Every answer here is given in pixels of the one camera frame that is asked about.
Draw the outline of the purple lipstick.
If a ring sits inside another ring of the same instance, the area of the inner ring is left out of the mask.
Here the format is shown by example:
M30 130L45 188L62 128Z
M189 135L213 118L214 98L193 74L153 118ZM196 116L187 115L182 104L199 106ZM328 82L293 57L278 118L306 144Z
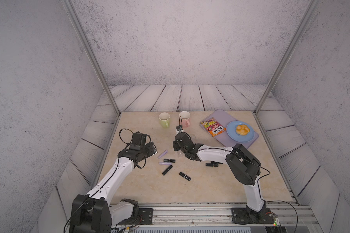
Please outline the purple lipstick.
M172 163L169 163L169 162L158 162L159 165L172 165Z
M162 158L164 155L166 155L168 153L168 150L165 150L163 153L161 153L157 158L160 159Z

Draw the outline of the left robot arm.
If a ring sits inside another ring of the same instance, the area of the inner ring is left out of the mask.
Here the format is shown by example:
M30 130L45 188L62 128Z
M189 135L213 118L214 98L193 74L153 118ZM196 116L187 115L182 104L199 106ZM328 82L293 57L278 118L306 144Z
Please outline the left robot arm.
M139 167L139 162L157 153L147 134L135 132L131 141L118 153L118 158L105 177L87 194L77 195L72 203L71 216L63 231L69 233L109 233L119 224L137 224L141 221L138 202L122 199L111 205L111 200L124 179Z

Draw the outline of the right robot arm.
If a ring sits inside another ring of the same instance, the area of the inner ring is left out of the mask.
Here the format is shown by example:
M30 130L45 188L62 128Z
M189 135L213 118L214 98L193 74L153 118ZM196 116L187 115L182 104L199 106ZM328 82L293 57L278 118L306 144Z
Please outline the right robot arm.
M192 161L214 161L227 164L234 177L244 185L247 197L247 210L261 213L266 208L260 190L260 161L242 144L233 147L211 147L193 143L186 132L180 132L173 141L174 151L182 151Z

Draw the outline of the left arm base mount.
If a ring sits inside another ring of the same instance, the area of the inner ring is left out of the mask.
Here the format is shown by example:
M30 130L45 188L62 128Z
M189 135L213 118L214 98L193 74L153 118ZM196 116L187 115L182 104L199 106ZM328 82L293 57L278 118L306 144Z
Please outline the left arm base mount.
M153 219L153 208L139 208L139 203L131 199L122 199L121 202L133 205L133 212L130 218L121 221L120 225L150 225Z

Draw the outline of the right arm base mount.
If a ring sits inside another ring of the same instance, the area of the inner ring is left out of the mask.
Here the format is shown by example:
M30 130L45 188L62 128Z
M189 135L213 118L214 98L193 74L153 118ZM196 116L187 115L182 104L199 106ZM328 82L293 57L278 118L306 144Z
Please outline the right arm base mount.
M266 204L260 211L256 212L249 207L231 208L232 222L239 225L248 224L274 224L276 223L274 214Z

